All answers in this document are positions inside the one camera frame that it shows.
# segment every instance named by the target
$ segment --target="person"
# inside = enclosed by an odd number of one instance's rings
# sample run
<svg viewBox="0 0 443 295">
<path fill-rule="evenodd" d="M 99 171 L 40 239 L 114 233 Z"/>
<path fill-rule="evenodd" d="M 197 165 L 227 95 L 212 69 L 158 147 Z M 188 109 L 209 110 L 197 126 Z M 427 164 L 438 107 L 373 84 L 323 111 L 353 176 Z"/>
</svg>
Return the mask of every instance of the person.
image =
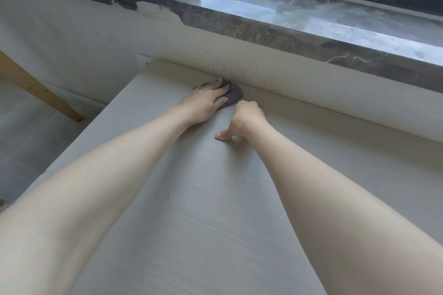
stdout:
<svg viewBox="0 0 443 295">
<path fill-rule="evenodd" d="M 3 212 L 2 293 L 69 292 L 163 154 L 189 126 L 206 121 L 226 102 L 229 86 L 219 88 L 221 82 L 197 89 L 159 118 L 88 152 Z M 239 102 L 229 128 L 215 138 L 233 136 L 246 138 L 264 162 L 329 295 L 443 292 L 443 247 L 285 138 L 257 103 Z"/>
</svg>

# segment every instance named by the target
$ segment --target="wooden leg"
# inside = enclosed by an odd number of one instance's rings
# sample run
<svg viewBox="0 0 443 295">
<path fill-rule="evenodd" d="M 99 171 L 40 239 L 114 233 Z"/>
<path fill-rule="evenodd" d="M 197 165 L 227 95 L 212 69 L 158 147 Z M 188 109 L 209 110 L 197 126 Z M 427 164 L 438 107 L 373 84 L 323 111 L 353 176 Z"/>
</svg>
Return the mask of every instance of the wooden leg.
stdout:
<svg viewBox="0 0 443 295">
<path fill-rule="evenodd" d="M 0 50 L 0 76 L 10 80 L 23 90 L 36 96 L 58 112 L 63 113 L 74 121 L 82 121 L 83 117 L 70 107 L 63 99 L 48 90 L 37 79 L 15 63 L 9 56 Z"/>
</svg>

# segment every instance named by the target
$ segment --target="skin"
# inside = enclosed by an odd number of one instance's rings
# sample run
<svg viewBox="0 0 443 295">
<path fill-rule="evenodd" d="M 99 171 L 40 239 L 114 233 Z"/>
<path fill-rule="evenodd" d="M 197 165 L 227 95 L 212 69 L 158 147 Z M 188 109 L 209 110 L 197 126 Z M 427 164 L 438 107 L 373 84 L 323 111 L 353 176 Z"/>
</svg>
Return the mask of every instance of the skin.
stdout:
<svg viewBox="0 0 443 295">
<path fill-rule="evenodd" d="M 209 119 L 226 102 L 229 88 L 218 89 L 221 82 L 85 154 L 0 215 L 0 289 L 69 292 L 164 153 L 190 125 Z M 239 102 L 229 128 L 215 137 L 235 135 L 249 140 L 266 165 L 329 295 L 441 293 L 443 248 L 278 133 L 255 102 Z"/>
</svg>

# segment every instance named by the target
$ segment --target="window sill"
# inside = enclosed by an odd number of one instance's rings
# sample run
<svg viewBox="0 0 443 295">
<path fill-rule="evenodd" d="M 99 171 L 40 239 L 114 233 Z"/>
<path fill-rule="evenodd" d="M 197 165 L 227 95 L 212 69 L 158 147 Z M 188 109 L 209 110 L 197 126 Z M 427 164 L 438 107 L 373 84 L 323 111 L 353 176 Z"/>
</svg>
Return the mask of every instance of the window sill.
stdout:
<svg viewBox="0 0 443 295">
<path fill-rule="evenodd" d="M 443 93 L 443 22 L 342 0 L 93 0 Z"/>
</svg>

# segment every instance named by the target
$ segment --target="marble edge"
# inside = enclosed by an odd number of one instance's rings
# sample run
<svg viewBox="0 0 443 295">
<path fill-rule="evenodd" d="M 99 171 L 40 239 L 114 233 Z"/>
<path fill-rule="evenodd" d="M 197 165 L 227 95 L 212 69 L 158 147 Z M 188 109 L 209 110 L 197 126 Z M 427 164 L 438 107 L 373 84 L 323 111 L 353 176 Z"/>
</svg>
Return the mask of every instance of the marble edge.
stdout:
<svg viewBox="0 0 443 295">
<path fill-rule="evenodd" d="M 244 18 L 177 0 L 91 0 L 138 10 L 144 1 L 168 8 L 184 25 L 443 93 L 443 67 L 372 48 Z"/>
</svg>

